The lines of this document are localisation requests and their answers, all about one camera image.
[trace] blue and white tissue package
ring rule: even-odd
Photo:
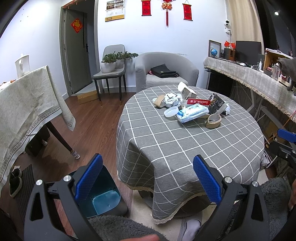
[[[209,109],[200,104],[194,104],[177,113],[177,118],[181,123],[185,123],[209,113]]]

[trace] metal screw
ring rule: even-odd
[[[257,186],[259,186],[259,183],[258,183],[257,181],[252,181],[252,185],[253,185],[254,187],[257,187]]]
[[[227,183],[232,183],[232,178],[231,177],[225,177],[224,180]]]
[[[69,176],[69,175],[64,176],[64,178],[63,178],[63,180],[64,180],[65,182],[69,182],[71,179],[72,179],[72,177]]]
[[[36,185],[40,186],[43,183],[43,181],[41,179],[37,180]]]

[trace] round table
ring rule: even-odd
[[[207,99],[211,91],[191,87],[197,98]],[[193,170],[193,158],[200,154],[210,167],[238,183],[257,180],[264,138],[255,119],[235,101],[220,95],[230,105],[215,129],[205,119],[180,123],[167,118],[152,99],[177,86],[143,90],[129,99],[117,129],[117,172],[121,182],[133,190],[153,192],[152,217],[165,223],[190,199],[204,195]],[[208,203],[201,205],[204,209]]]

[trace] beige curtain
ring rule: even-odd
[[[263,36],[257,6],[254,0],[226,0],[227,16],[230,20],[231,42],[237,40],[261,42]]]

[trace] globe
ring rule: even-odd
[[[211,49],[211,54],[215,57],[218,54],[216,49]]]

